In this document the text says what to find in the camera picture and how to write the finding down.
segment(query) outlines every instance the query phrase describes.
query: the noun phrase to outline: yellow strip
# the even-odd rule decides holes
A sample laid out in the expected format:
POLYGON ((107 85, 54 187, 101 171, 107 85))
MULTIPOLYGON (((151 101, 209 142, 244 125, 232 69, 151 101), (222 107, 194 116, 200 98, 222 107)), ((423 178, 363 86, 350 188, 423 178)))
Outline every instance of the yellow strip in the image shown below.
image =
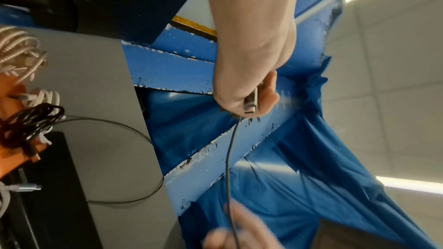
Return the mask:
POLYGON ((205 27, 205 26, 203 26, 201 24, 197 24, 197 23, 195 23, 193 21, 190 21, 188 19, 185 19, 185 18, 182 18, 182 17, 179 17, 179 16, 175 16, 172 20, 174 22, 176 22, 176 23, 183 24, 183 25, 188 26, 190 28, 193 28, 195 30, 198 30, 198 31, 201 31, 203 33, 206 33, 206 34, 209 34, 209 35, 217 37, 217 32, 215 30, 207 28, 207 27, 205 27))

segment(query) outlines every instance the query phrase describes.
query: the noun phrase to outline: blurred hand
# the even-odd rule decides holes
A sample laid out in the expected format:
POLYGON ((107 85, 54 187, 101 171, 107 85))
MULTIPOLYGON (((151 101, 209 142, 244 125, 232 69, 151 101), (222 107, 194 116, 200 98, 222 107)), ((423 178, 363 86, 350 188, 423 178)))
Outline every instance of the blurred hand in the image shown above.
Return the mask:
MULTIPOLYGON (((231 203, 234 221, 241 226, 237 232, 241 249, 283 249, 265 223, 238 202, 231 203)), ((218 228, 208 233, 204 249, 236 249, 230 229, 218 228)))

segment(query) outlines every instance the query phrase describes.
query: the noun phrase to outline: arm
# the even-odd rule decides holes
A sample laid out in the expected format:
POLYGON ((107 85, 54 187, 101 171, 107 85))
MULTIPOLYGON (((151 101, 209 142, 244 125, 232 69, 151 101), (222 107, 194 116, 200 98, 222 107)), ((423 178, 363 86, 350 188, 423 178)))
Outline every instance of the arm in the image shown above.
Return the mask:
POLYGON ((276 72, 292 54, 296 41, 296 0, 209 0, 217 30, 218 53, 214 97, 223 108, 243 114, 243 99, 259 91, 259 112, 278 102, 276 72))

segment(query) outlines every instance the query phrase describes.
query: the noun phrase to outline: table surface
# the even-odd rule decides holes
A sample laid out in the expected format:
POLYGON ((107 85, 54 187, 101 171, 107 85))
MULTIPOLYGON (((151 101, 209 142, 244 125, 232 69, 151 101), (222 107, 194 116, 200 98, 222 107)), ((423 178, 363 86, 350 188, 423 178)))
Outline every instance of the table surface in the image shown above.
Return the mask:
MULTIPOLYGON (((56 90, 66 115, 113 120, 148 134, 119 40, 27 29, 49 53, 28 91, 56 90)), ((124 128, 93 121, 60 124, 85 196, 130 200, 152 192, 162 173, 153 147, 124 128)), ((90 205, 105 249, 182 248, 178 219, 166 187, 146 201, 90 205)))

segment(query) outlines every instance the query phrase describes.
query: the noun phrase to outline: orange tray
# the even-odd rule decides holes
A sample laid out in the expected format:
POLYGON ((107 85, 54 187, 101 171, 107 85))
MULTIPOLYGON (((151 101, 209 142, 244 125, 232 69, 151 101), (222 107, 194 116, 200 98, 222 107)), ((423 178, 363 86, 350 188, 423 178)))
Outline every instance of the orange tray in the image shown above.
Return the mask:
MULTIPOLYGON (((26 93, 26 87, 22 83, 14 85, 16 80, 17 77, 0 74, 0 118, 2 120, 24 109, 21 101, 8 97, 8 95, 26 93)), ((39 152, 46 148, 46 144, 38 141, 35 141, 34 144, 39 152)), ((37 161, 38 159, 38 157, 28 158, 20 148, 8 149, 0 144, 0 178, 26 161, 37 161)))

